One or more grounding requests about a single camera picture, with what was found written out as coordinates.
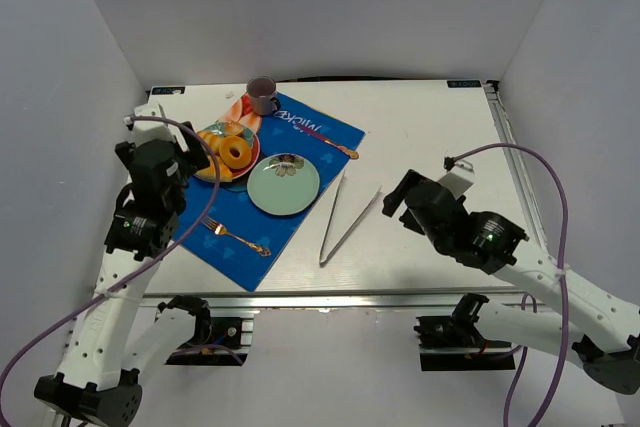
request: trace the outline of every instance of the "purple mug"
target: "purple mug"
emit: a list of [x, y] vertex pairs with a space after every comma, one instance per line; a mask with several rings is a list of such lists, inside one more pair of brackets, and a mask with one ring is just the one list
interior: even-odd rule
[[256, 77], [247, 84], [251, 108], [258, 115], [272, 115], [280, 110], [276, 82], [270, 77]]

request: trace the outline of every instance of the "fork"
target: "fork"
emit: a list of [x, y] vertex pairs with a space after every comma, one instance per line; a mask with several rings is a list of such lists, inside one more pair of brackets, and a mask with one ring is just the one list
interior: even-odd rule
[[243, 244], [248, 245], [249, 247], [251, 247], [253, 250], [258, 252], [263, 257], [269, 257], [271, 255], [271, 251], [269, 250], [268, 247], [263, 247], [262, 245], [258, 245], [258, 244], [255, 244], [253, 242], [249, 242], [248, 240], [245, 240], [242, 237], [238, 237], [237, 235], [232, 234], [231, 232], [229, 232], [229, 230], [224, 225], [222, 225], [217, 220], [213, 220], [208, 215], [204, 218], [202, 223], [204, 224], [204, 226], [207, 229], [212, 231], [214, 234], [216, 234], [216, 235], [229, 235], [230, 237], [233, 237], [234, 239], [239, 240]]

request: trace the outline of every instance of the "white backdrop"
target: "white backdrop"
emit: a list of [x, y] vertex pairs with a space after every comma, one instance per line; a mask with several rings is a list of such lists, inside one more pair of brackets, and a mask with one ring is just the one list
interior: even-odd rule
[[[545, 0], [503, 81], [520, 143], [557, 169], [569, 201], [567, 260], [603, 288], [640, 303], [640, 0]], [[555, 249], [558, 194], [531, 164]], [[640, 426], [640, 395], [619, 397]]]
[[[91, 297], [115, 189], [113, 147], [143, 94], [92, 0], [0, 0], [0, 365]], [[9, 376], [15, 426], [40, 425], [33, 398], [66, 329]]]
[[145, 87], [499, 78], [542, 0], [95, 0]]

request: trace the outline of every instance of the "blue placemat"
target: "blue placemat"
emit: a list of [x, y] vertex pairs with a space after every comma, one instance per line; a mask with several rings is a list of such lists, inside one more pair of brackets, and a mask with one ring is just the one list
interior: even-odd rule
[[[358, 147], [364, 132], [286, 95], [279, 94], [278, 98], [282, 109], [273, 117], [264, 117], [258, 132], [262, 153], [270, 156], [289, 152], [309, 160], [320, 174], [319, 197], [349, 158], [336, 148], [294, 130], [293, 126], [297, 123], [306, 125], [350, 149]], [[212, 188], [212, 184], [196, 178], [189, 181], [187, 210], [180, 216], [180, 229], [176, 236], [182, 234], [202, 211]], [[223, 223], [230, 232], [249, 241], [267, 245], [272, 255], [261, 257], [237, 240], [228, 236], [216, 236], [203, 225], [196, 228], [184, 242], [184, 246], [244, 289], [254, 291], [313, 205], [293, 216], [276, 217], [255, 207], [242, 184], [233, 185], [232, 189], [235, 191], [220, 189], [209, 216]]]

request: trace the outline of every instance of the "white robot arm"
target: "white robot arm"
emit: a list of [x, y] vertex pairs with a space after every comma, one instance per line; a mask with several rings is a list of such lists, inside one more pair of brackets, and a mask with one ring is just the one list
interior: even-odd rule
[[[139, 116], [163, 116], [159, 105], [136, 109]], [[130, 174], [116, 202], [95, 295], [106, 300], [91, 308], [74, 345], [55, 375], [41, 377], [34, 395], [57, 412], [105, 427], [133, 420], [145, 381], [181, 345], [202, 345], [211, 335], [208, 305], [178, 296], [135, 342], [127, 339], [144, 292], [159, 263], [110, 292], [164, 251], [184, 211], [187, 179], [209, 165], [197, 140], [186, 149], [158, 122], [135, 122], [133, 142], [116, 146]]]
[[455, 309], [448, 328], [422, 332], [433, 338], [458, 336], [464, 346], [505, 340], [558, 355], [565, 275], [569, 299], [567, 360], [596, 382], [621, 394], [640, 388], [640, 307], [618, 299], [572, 270], [561, 271], [517, 225], [493, 212], [467, 213], [464, 193], [474, 182], [466, 161], [449, 165], [437, 182], [409, 171], [385, 197], [383, 213], [392, 216], [402, 200], [404, 226], [427, 235], [436, 250], [459, 263], [483, 270], [517, 286], [555, 312], [533, 314], [487, 297], [468, 294]]

